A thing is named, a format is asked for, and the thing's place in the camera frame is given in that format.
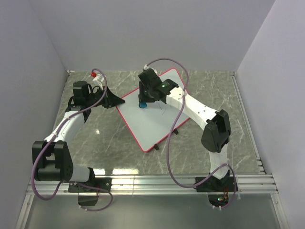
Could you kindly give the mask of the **pink framed whiteboard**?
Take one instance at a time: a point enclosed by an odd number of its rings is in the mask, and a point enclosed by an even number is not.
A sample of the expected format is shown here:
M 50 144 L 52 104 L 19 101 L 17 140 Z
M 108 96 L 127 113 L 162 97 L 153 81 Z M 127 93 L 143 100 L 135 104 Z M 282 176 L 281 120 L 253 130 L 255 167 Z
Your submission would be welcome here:
M 140 149 L 148 152 L 168 136 L 179 109 L 161 101 L 140 108 L 138 94 L 136 88 L 123 96 L 125 103 L 117 106 L 117 110 Z

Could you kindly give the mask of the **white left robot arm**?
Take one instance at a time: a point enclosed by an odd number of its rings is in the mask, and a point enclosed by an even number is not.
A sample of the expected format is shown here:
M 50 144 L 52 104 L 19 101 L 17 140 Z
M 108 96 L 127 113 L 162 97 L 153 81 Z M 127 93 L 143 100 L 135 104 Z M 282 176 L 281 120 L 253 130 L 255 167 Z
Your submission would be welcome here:
M 33 168 L 31 183 L 35 181 L 79 182 L 80 187 L 91 192 L 96 188 L 92 168 L 74 165 L 69 145 L 88 120 L 92 108 L 113 108 L 125 101 L 106 86 L 92 87 L 86 81 L 73 84 L 73 95 L 68 101 L 64 118 L 43 141 L 32 145 Z

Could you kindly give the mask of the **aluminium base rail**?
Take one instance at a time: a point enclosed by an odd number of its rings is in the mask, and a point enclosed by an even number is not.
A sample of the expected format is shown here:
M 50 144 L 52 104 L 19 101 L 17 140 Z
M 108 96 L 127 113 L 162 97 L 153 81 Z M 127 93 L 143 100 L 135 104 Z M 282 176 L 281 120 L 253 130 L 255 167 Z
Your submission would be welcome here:
M 178 175 L 176 179 L 180 183 L 192 185 L 195 178 L 201 175 Z M 189 194 L 223 194 L 220 192 L 197 192 L 194 188 L 183 188 L 174 183 L 168 175 L 140 176 L 140 175 L 114 175 L 98 176 L 98 178 L 110 178 L 110 192 L 113 195 L 189 195 Z M 50 196 L 58 182 L 35 182 L 39 194 Z M 57 195 L 96 195 L 95 190 L 91 192 L 70 192 L 70 184 L 61 184 Z M 272 175 L 254 174 L 237 175 L 237 194 L 275 194 L 278 193 Z

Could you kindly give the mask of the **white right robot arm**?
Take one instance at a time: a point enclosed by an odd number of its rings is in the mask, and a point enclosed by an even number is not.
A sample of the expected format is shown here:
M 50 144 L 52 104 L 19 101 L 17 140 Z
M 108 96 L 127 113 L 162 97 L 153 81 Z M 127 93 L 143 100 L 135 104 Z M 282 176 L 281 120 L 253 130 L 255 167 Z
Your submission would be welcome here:
M 225 110 L 216 111 L 204 105 L 170 79 L 162 81 L 159 77 L 141 78 L 139 89 L 140 103 L 161 101 L 179 109 L 179 113 L 170 127 L 170 135 L 174 132 L 181 114 L 187 115 L 203 130 L 201 144 L 209 152 L 210 175 L 194 184 L 193 187 L 197 187 L 204 182 L 207 182 L 217 191 L 226 187 L 231 174 L 227 164 L 227 145 L 231 135 L 228 113 Z

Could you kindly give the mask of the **blue bone-shaped eraser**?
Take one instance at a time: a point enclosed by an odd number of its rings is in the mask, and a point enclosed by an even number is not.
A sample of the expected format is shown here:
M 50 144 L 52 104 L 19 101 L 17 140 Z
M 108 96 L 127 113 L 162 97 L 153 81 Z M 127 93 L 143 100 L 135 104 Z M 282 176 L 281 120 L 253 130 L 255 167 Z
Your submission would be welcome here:
M 144 108 L 147 107 L 147 103 L 141 102 L 141 103 L 139 103 L 139 107 L 140 107 L 141 109 L 144 109 Z

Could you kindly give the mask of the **aluminium side rail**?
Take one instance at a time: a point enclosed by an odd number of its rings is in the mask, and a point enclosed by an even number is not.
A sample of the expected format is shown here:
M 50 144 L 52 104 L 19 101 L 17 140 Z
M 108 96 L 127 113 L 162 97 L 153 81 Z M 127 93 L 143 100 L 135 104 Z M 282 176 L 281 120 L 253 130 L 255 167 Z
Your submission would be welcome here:
M 230 76 L 232 78 L 235 91 L 237 93 L 238 101 L 239 101 L 239 104 L 240 104 L 240 107 L 241 107 L 241 110 L 242 110 L 242 113 L 243 113 L 243 117 L 244 117 L 246 127 L 247 127 L 247 130 L 248 130 L 250 139 L 251 139 L 251 143 L 252 143 L 252 146 L 253 146 L 253 149 L 254 149 L 254 153 L 255 153 L 255 156 L 256 156 L 256 162 L 257 162 L 258 168 L 260 170 L 259 174 L 266 174 L 263 163 L 262 163 L 262 160 L 261 160 L 261 157 L 259 155 L 259 152 L 258 152 L 258 149 L 257 149 L 257 146 L 256 146 L 256 142 L 255 142 L 255 139 L 254 139 L 254 136 L 253 136 L 253 133 L 252 133 L 252 129 L 251 129 L 248 117 L 247 117 L 247 113 L 246 113 L 246 110 L 245 110 L 245 107 L 244 107 L 244 104 L 243 104 L 243 100 L 242 100 L 242 97 L 241 97 L 241 94 L 240 94 L 240 91 L 239 91 L 239 88 L 238 88 L 238 85 L 237 85 L 235 72 L 230 72 Z

